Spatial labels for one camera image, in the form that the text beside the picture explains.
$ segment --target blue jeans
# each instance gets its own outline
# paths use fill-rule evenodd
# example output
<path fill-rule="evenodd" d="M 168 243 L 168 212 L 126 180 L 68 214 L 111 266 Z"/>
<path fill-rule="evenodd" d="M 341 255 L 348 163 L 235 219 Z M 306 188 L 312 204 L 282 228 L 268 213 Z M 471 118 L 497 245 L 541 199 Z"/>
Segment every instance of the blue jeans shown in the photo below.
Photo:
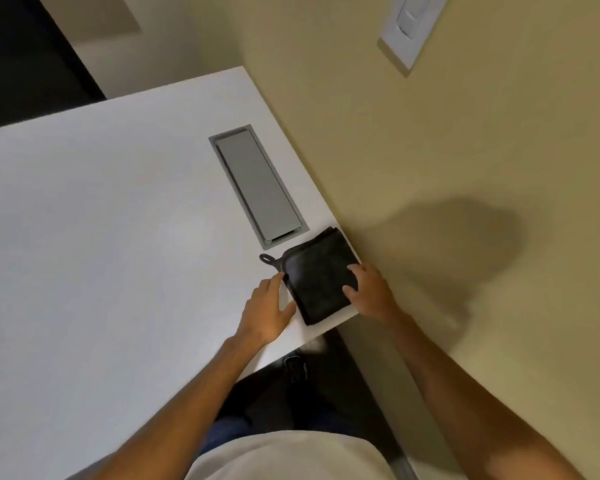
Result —
<path fill-rule="evenodd" d="M 291 384 L 287 391 L 287 403 L 294 420 L 294 429 L 362 437 L 357 428 L 340 416 L 333 405 L 325 401 L 309 383 Z M 226 415 L 216 418 L 198 455 L 229 441 L 254 434 L 253 425 L 245 416 Z"/>

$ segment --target folded black cloth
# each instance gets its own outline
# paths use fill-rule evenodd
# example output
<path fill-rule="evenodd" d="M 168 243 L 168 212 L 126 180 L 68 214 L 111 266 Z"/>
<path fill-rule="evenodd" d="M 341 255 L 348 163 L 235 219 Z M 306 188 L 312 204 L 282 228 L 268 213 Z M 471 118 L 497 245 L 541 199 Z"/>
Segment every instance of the folded black cloth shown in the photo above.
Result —
<path fill-rule="evenodd" d="M 329 227 L 311 241 L 288 249 L 280 259 L 261 254 L 260 259 L 285 273 L 285 284 L 307 325 L 321 322 L 349 305 L 344 285 L 358 290 L 347 265 L 358 263 L 339 229 Z"/>

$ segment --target wall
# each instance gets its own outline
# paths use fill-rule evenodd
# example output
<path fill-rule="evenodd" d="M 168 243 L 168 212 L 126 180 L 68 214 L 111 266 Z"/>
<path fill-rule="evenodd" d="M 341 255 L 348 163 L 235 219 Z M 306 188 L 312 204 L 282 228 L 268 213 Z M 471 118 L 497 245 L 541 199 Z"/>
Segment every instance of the wall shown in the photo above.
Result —
<path fill-rule="evenodd" d="M 600 0 L 450 0 L 407 78 L 389 1 L 190 0 L 401 302 L 600 479 Z M 458 475 L 382 331 L 341 331 L 421 477 Z"/>
<path fill-rule="evenodd" d="M 201 74 L 185 0 L 41 0 L 108 98 Z"/>

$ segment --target white shirt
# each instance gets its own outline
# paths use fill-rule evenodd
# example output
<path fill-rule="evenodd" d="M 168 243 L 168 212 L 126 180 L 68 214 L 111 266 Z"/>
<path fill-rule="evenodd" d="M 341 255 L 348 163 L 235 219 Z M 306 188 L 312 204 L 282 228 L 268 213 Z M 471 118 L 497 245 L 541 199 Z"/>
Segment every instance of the white shirt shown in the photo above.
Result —
<path fill-rule="evenodd" d="M 185 480 L 395 480 L 366 440 L 320 431 L 276 431 L 200 456 Z"/>

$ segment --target shoe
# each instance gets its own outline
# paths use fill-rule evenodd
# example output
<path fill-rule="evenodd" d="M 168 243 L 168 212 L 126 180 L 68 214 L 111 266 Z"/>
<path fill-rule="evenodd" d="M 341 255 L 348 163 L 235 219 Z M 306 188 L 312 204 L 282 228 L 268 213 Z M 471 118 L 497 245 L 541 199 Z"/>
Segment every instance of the shoe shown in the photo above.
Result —
<path fill-rule="evenodd" d="M 309 372 L 306 370 L 306 362 L 300 355 L 291 355 L 285 358 L 285 371 L 291 384 L 309 380 Z"/>

